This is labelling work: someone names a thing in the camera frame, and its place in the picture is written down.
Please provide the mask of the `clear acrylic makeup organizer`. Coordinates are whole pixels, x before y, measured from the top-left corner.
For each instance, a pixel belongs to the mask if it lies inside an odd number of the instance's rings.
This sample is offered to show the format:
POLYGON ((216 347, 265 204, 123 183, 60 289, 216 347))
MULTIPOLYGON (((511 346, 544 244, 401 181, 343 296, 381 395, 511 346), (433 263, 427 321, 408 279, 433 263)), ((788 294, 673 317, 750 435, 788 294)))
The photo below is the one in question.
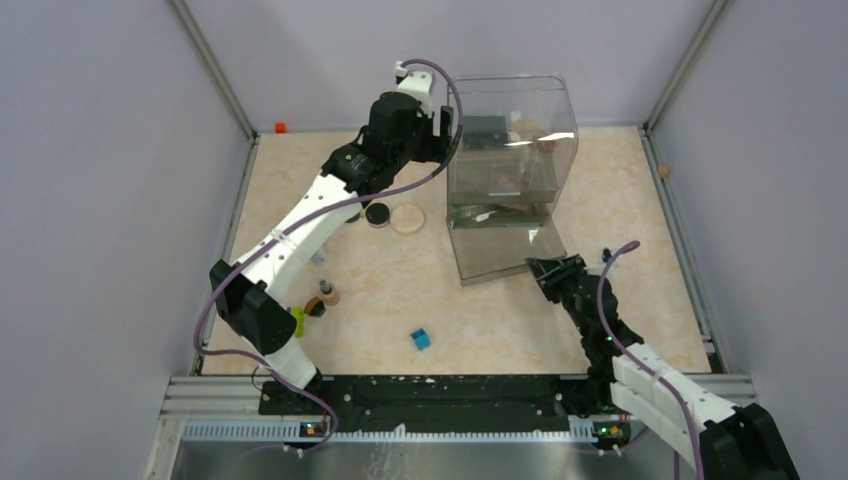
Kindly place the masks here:
POLYGON ((446 223, 461 285, 565 255, 553 213, 579 145, 565 80, 467 75, 455 84, 463 134, 447 172, 446 223))

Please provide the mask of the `beige round wooden disc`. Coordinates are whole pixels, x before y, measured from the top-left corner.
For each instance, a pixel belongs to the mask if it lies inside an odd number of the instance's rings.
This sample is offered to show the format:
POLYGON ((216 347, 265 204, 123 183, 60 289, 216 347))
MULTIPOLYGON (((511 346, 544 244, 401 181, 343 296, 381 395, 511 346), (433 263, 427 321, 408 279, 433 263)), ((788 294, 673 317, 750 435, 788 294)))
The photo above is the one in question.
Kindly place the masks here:
POLYGON ((402 235, 411 235, 419 232, 425 222, 425 212, 419 206, 401 204, 391 211, 389 224, 395 232, 402 235))

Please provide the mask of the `black round compact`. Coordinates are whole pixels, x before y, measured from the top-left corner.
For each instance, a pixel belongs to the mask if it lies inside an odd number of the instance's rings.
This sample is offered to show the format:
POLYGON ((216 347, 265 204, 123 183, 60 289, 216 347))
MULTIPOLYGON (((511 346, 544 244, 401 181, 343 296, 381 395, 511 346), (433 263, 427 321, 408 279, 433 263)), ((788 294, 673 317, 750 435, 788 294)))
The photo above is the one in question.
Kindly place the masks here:
POLYGON ((385 203, 372 202, 365 209, 365 219, 372 228, 384 228, 390 224, 391 209, 385 203))

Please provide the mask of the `blue toy brick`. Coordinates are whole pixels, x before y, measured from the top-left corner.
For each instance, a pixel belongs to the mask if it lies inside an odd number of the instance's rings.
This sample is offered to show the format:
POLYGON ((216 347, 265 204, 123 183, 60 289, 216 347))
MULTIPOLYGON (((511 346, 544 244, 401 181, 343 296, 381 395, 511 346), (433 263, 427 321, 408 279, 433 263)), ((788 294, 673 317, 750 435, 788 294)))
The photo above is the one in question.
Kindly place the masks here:
POLYGON ((418 351, 423 351, 431 346, 431 339, 423 328, 412 332, 410 337, 418 351))

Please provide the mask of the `foundation bottle black cap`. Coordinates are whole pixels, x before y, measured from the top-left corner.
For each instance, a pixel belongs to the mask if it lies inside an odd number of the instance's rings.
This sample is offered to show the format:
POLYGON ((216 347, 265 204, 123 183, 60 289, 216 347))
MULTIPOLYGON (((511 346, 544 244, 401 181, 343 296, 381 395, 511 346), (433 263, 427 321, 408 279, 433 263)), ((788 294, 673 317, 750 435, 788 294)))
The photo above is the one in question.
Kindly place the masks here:
POLYGON ((335 306, 340 302, 340 294, 334 284, 327 280, 319 282, 320 297, 326 306, 335 306))

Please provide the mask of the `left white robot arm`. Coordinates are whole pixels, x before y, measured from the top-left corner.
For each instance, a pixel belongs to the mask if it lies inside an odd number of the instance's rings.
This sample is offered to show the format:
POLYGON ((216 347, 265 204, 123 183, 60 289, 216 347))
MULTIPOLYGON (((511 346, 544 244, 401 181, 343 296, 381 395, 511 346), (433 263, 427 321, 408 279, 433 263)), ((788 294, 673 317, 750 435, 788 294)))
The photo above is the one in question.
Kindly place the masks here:
POLYGON ((374 200, 405 193, 444 170, 462 135, 459 99, 435 109, 433 91, 450 76, 423 59, 399 62, 395 87, 371 105, 354 139, 333 150, 292 210, 246 255, 218 261, 200 321, 216 313, 252 346, 244 355, 283 386, 283 401, 297 413, 319 405, 319 370, 295 335, 297 320, 281 304, 301 269, 350 218, 374 200))

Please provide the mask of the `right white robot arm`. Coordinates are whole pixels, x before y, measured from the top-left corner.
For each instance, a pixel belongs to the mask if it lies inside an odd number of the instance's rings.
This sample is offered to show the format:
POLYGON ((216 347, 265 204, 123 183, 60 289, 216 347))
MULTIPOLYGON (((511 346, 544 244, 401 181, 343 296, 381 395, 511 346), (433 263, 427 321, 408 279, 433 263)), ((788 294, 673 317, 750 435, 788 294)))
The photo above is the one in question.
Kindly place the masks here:
POLYGON ((796 479, 799 473, 771 414, 741 406, 662 360, 618 314, 607 275, 579 255, 526 261, 545 298, 562 306, 589 360, 592 409, 634 415, 699 479, 796 479))

